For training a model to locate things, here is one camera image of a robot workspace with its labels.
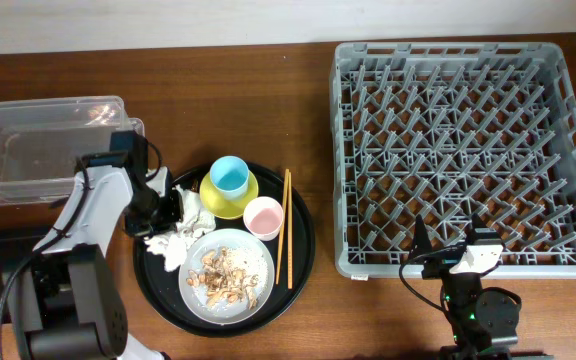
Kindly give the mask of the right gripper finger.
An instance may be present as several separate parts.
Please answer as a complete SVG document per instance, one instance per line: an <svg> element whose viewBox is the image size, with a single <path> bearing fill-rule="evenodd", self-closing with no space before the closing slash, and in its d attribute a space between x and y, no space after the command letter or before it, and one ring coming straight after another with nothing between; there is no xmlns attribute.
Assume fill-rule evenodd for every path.
<svg viewBox="0 0 576 360"><path fill-rule="evenodd" d="M421 215L415 217L412 249L409 252L409 260L420 260L428 257L432 253L432 244L428 230Z"/></svg>
<svg viewBox="0 0 576 360"><path fill-rule="evenodd" d="M489 245L491 243L491 229L488 228L480 216L474 213L471 216L471 227L469 230L470 245Z"/></svg>

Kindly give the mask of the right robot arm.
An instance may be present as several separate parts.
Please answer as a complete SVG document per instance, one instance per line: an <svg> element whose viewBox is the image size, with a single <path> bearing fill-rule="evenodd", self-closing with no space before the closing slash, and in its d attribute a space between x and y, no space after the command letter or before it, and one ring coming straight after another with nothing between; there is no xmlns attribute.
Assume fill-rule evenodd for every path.
<svg viewBox="0 0 576 360"><path fill-rule="evenodd" d="M440 348L440 359L548 359L545 353L513 353L518 343L522 299L500 288L482 286L482 278L498 267L505 246L501 236L476 214L466 239L433 249L422 216L415 218L413 247L399 268L399 279L417 298L440 311L449 322L454 344ZM441 282L439 302L417 292L405 279L408 265L420 264L424 280Z"/></svg>

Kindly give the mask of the white tissue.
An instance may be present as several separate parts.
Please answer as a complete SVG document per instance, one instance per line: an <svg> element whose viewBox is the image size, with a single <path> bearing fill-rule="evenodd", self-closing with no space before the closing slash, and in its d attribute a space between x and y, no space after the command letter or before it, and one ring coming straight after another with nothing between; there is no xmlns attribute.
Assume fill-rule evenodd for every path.
<svg viewBox="0 0 576 360"><path fill-rule="evenodd" d="M174 187L181 197L181 220L171 231L147 238L144 243L147 251L164 257L164 270L173 272L184 264L188 250L202 236L216 229L215 216L202 204L198 192Z"/></svg>

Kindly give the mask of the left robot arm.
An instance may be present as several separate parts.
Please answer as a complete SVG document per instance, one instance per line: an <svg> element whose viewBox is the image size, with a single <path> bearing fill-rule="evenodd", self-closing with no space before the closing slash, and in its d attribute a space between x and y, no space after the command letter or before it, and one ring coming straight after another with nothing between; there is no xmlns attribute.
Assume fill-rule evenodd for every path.
<svg viewBox="0 0 576 360"><path fill-rule="evenodd" d="M57 221L2 274L0 326L10 317L22 359L164 359L130 335L106 253L124 221L135 239L174 229L181 198L171 173L148 168L155 147L117 131L108 151L77 158L74 187Z"/></svg>

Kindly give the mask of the blue plastic cup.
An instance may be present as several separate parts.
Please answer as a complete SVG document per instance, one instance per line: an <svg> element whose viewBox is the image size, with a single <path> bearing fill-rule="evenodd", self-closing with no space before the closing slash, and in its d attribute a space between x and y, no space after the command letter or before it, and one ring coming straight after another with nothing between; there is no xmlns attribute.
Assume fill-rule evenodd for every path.
<svg viewBox="0 0 576 360"><path fill-rule="evenodd" d="M248 190L249 168L239 157L229 155L217 159L210 168L209 176L226 200L239 199Z"/></svg>

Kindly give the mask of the pink plastic cup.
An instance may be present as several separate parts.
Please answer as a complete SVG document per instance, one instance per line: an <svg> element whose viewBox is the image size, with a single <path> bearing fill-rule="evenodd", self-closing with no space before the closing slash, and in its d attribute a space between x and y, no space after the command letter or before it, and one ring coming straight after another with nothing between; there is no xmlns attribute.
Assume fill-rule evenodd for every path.
<svg viewBox="0 0 576 360"><path fill-rule="evenodd" d="M271 197L253 199L244 209L243 222L247 230L262 241L276 238L284 221L282 205Z"/></svg>

